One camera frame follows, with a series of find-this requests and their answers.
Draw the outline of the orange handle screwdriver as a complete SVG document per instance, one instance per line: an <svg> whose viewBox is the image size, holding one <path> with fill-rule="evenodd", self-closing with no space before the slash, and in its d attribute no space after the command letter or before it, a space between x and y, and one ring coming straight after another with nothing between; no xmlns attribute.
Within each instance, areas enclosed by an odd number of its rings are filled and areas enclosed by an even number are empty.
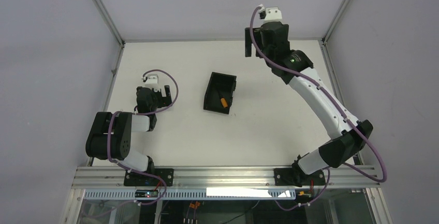
<svg viewBox="0 0 439 224"><path fill-rule="evenodd" d="M221 93L221 91L217 90L218 93L218 97L220 99L220 103L222 105L223 108L228 108L228 102L225 99L225 97L223 96L223 94Z"/></svg>

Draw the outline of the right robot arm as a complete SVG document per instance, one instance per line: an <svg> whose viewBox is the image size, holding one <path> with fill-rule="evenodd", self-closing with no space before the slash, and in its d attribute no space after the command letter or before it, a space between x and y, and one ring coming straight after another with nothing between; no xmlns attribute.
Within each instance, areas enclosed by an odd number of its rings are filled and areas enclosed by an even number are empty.
<svg viewBox="0 0 439 224"><path fill-rule="evenodd" d="M250 57L256 48L257 57L264 58L272 73L304 99L330 138L292 163L286 183L301 187L311 181L312 174L337 168L362 150L373 126L368 120L358 120L327 90L310 58L290 48L288 31L289 26L279 21L245 28L245 56Z"/></svg>

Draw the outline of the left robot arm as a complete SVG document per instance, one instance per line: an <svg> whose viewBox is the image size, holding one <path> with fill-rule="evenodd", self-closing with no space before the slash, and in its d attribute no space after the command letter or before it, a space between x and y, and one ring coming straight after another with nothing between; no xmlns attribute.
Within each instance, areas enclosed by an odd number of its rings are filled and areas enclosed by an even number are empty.
<svg viewBox="0 0 439 224"><path fill-rule="evenodd" d="M97 112L85 151L90 157L116 162L127 170L155 174L153 159L131 147L131 134L154 130L156 111L172 103L170 86L165 85L163 89L139 86L136 103L135 113Z"/></svg>

